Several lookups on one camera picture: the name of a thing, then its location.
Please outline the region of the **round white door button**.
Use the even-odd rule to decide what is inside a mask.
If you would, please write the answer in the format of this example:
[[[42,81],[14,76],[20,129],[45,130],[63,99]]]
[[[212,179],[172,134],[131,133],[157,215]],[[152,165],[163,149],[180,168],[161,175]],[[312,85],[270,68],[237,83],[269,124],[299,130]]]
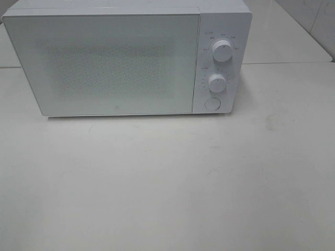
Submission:
[[[207,110],[218,110],[220,108],[220,100],[218,98],[210,98],[205,101],[205,108]]]

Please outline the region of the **white dial knob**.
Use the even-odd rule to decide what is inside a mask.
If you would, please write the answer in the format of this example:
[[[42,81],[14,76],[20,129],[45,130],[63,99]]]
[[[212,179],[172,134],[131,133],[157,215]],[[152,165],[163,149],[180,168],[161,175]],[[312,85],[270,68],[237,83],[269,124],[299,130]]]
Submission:
[[[222,38],[211,46],[212,55],[215,61],[225,62],[232,58],[232,44],[229,40]]]
[[[227,79],[222,74],[213,74],[208,79],[208,87],[212,93],[223,92],[227,87]]]

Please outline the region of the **white microwave door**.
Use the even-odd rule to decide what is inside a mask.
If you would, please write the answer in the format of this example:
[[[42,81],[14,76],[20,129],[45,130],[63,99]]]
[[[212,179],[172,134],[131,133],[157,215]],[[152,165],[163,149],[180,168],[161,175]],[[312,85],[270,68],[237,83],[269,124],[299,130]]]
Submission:
[[[198,15],[5,17],[41,113],[191,113]]]

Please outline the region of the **white microwave oven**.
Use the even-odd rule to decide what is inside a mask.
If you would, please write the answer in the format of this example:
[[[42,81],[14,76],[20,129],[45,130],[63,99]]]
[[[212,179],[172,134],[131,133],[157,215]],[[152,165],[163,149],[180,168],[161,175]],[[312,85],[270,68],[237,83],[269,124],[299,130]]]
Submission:
[[[198,40],[195,65],[195,82],[193,106],[191,113],[229,113],[232,110],[239,73],[248,39],[252,14],[247,8],[219,12],[204,12],[199,7],[89,7],[89,8],[30,8],[11,9],[5,17],[49,17],[49,16],[143,16],[143,15],[198,15]],[[225,62],[214,60],[211,46],[217,40],[225,38],[232,44],[232,58]],[[227,87],[223,92],[212,93],[208,87],[208,79],[213,74],[222,74],[227,79]],[[207,110],[205,101],[210,98],[220,100],[220,108]],[[107,116],[143,116],[143,115],[107,115]]]

